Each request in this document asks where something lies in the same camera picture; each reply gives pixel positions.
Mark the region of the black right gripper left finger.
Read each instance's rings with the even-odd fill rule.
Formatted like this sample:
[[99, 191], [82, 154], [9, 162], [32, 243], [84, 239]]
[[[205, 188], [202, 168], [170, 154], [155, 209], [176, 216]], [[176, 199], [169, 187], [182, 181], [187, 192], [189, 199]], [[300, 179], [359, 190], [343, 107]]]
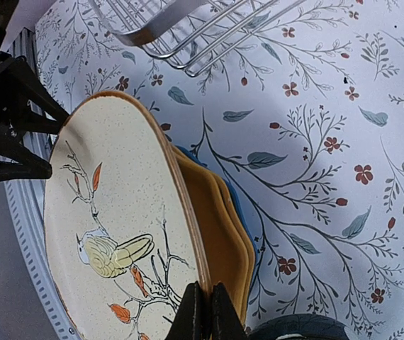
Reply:
[[189, 283], [168, 332], [168, 340], [201, 340], [211, 334], [210, 295], [198, 282]]

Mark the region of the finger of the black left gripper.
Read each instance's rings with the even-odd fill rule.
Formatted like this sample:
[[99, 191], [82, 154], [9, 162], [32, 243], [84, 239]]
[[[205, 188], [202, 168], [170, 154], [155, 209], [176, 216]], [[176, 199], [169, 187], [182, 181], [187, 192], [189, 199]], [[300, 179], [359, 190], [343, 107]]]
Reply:
[[0, 52], [0, 124], [56, 135], [69, 114], [47, 92], [24, 56]]
[[6, 156], [9, 161], [0, 160], [0, 182], [15, 179], [49, 179], [52, 176], [52, 167], [47, 161], [21, 145], [18, 147], [19, 155]]

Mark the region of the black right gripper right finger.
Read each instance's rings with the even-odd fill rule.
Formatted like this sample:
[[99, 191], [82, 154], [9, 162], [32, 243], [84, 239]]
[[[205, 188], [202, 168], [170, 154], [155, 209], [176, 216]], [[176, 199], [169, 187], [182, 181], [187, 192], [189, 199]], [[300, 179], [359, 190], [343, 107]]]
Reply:
[[213, 340], [247, 340], [230, 296], [222, 283], [213, 287], [211, 331]]

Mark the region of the cream bird pattern plate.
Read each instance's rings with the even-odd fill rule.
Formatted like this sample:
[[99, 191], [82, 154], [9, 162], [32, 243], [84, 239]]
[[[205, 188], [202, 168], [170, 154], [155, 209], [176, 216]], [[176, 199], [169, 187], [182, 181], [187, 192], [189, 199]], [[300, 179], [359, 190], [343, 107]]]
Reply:
[[184, 291], [210, 290], [168, 139], [135, 98], [102, 91], [64, 122], [45, 184], [47, 263], [82, 339], [164, 339]]

